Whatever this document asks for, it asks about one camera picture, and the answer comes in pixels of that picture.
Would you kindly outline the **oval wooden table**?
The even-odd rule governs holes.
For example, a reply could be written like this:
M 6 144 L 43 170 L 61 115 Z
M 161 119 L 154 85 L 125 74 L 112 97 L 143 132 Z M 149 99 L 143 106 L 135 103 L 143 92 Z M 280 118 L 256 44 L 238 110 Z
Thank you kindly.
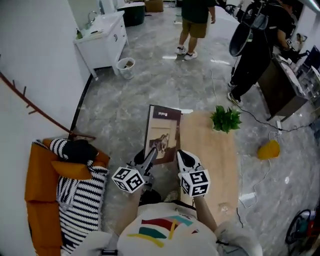
M 180 148 L 199 157 L 208 170 L 210 187 L 205 195 L 208 208 L 220 225 L 236 216 L 238 207 L 238 166 L 235 133 L 213 129 L 211 113 L 193 111 L 180 120 Z M 228 203 L 228 214 L 220 212 L 218 205 Z

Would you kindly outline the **orange pillow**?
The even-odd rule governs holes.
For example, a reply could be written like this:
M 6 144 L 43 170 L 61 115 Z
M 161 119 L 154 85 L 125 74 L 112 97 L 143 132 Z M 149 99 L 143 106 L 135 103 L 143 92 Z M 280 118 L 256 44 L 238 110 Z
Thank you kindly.
M 92 178 L 92 174 L 85 164 L 52 161 L 51 165 L 64 178 L 73 180 L 90 180 Z

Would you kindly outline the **brown photo book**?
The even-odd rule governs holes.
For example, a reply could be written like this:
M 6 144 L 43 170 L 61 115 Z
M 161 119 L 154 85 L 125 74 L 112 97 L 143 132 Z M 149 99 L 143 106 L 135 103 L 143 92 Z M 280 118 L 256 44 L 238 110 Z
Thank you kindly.
M 144 139 L 144 156 L 152 149 L 157 150 L 154 165 L 171 163 L 180 148 L 180 123 L 182 112 L 179 109 L 151 104 L 148 109 Z

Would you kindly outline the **white wastebasket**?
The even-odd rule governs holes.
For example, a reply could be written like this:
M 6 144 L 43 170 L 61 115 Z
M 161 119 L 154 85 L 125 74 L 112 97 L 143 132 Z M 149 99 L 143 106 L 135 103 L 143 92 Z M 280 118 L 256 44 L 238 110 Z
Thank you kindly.
M 131 57 L 126 57 L 120 59 L 117 62 L 116 67 L 124 79 L 130 80 L 134 77 L 134 65 L 135 60 Z

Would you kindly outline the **person's right forearm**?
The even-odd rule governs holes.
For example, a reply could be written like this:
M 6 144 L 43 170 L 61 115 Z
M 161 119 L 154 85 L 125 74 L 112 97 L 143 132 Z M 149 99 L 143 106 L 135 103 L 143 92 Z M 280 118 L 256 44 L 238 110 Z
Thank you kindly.
M 196 208 L 197 219 L 207 226 L 212 232 L 215 232 L 218 226 L 205 198 L 203 196 L 196 196 L 193 198 L 193 201 Z

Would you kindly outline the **dark green bin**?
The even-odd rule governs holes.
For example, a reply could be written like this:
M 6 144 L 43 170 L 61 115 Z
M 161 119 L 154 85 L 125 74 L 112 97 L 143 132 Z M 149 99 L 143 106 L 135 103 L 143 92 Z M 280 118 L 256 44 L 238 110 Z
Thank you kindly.
M 123 20 L 126 28 L 144 23 L 146 14 L 144 2 L 126 3 L 123 7 L 117 8 L 117 11 L 124 11 Z

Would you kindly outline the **black shorts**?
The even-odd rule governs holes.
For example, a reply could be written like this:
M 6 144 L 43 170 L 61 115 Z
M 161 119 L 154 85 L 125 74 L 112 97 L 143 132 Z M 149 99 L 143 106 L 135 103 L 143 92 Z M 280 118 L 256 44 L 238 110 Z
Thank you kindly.
M 192 205 L 186 204 L 178 199 L 169 199 L 168 201 L 165 201 L 162 199 L 162 196 L 155 191 L 154 189 L 152 190 L 146 190 L 145 192 L 142 193 L 140 196 L 139 204 L 138 206 L 144 206 L 144 205 L 150 205 L 150 204 L 158 204 L 158 203 L 174 203 L 176 205 L 186 207 L 188 209 L 196 210 L 196 208 Z

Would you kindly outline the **person's left forearm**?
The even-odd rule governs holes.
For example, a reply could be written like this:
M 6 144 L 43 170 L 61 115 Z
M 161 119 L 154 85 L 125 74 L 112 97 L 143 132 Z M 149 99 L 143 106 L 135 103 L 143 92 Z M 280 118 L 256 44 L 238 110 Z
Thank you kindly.
M 122 230 L 124 230 L 129 224 L 131 224 L 137 218 L 142 192 L 143 189 L 140 188 L 129 195 L 128 204 L 123 211 Z

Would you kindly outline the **yellow bag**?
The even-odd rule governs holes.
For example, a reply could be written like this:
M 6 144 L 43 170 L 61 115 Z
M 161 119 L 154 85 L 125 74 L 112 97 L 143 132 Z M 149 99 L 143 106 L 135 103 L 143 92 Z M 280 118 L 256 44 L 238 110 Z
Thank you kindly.
M 270 140 L 262 145 L 257 151 L 257 158 L 260 160 L 270 160 L 280 155 L 280 145 L 276 140 Z

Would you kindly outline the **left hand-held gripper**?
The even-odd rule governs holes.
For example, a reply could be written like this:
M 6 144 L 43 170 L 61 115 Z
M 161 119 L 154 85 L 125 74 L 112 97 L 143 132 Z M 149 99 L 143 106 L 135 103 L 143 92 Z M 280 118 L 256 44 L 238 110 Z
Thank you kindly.
M 146 190 L 151 191 L 154 184 L 154 177 L 150 173 L 157 159 L 158 150 L 153 147 L 145 158 L 144 149 L 142 149 L 133 158 L 133 163 L 128 163 L 126 167 L 119 167 L 111 177 L 116 186 L 130 194 L 137 191 L 139 188 L 144 187 Z

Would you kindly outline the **teal vacuum cleaner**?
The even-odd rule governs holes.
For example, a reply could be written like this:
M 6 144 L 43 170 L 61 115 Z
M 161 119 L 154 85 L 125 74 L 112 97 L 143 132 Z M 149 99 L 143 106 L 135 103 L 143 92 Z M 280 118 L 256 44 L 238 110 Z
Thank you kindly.
M 304 209 L 296 214 L 286 232 L 285 243 L 292 245 L 297 241 L 320 235 L 320 211 Z

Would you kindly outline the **cardboard box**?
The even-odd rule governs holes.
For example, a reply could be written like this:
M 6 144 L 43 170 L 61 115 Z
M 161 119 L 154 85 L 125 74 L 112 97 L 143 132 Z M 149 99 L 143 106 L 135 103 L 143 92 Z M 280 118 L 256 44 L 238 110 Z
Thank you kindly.
M 148 13 L 159 13 L 164 11 L 163 0 L 144 0 L 145 10 Z

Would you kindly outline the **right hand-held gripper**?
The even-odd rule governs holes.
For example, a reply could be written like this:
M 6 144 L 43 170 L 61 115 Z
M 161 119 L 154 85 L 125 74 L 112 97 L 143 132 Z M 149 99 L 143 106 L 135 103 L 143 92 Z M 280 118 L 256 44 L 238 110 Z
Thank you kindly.
M 176 160 L 183 193 L 192 198 L 206 195 L 211 179 L 209 171 L 204 169 L 200 159 L 189 151 L 179 149 L 176 152 Z

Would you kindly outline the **dark wooden desk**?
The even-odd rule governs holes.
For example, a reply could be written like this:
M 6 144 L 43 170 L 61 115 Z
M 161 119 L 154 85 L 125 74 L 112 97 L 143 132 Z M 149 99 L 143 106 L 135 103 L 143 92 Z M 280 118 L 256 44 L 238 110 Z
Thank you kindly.
M 268 122 L 274 117 L 283 117 L 284 122 L 308 101 L 290 65 L 278 55 L 271 59 L 258 85 L 270 114 Z

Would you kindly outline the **chrome faucet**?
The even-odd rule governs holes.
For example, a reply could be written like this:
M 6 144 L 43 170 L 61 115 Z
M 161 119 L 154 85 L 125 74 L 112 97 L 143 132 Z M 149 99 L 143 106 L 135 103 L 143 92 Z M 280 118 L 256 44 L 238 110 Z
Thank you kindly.
M 97 17 L 97 12 L 96 11 L 90 11 L 87 15 L 88 18 L 88 25 L 91 26 L 93 24 L 93 22 L 95 21 L 96 17 Z

